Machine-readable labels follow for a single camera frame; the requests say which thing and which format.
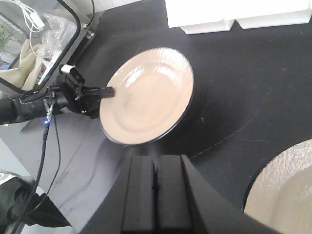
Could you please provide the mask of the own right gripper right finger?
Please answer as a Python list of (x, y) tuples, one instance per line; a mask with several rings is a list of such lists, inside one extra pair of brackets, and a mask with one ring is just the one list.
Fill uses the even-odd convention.
[(160, 231), (194, 231), (184, 163), (162, 155), (157, 169), (157, 225)]

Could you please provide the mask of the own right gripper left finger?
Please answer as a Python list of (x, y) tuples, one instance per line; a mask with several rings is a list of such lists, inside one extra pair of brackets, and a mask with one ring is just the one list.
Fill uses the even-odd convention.
[(123, 216), (123, 232), (153, 232), (154, 165), (150, 157), (134, 156), (131, 159)]

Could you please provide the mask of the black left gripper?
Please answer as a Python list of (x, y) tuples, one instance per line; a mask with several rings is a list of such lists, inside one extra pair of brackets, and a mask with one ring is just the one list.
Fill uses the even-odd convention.
[(47, 115), (73, 112), (99, 117), (100, 99), (115, 96), (113, 87), (88, 87), (75, 66), (62, 64), (53, 85), (46, 91)]

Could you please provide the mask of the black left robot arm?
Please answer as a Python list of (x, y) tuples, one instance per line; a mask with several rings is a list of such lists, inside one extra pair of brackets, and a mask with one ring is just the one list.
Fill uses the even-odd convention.
[[(33, 93), (29, 100), (6, 97), (0, 101), (1, 124), (14, 124), (35, 118), (44, 118), (45, 127), (37, 177), (30, 185), (23, 211), (15, 216), (17, 223), (50, 226), (67, 225), (65, 215), (44, 214), (52, 208), (48, 194), (37, 196), (46, 154), (49, 127), (56, 122), (56, 115), (65, 110), (91, 118), (115, 113), (121, 103), (121, 90), (116, 87), (91, 88), (84, 85), (76, 69), (61, 72), (56, 84), (43, 94)], [(89, 149), (80, 154), (82, 164), (78, 175), (67, 185), (77, 186), (74, 195), (79, 200), (82, 215), (79, 232), (82, 234), (151, 234), (155, 230), (154, 167), (147, 156), (127, 156), (113, 148)]]

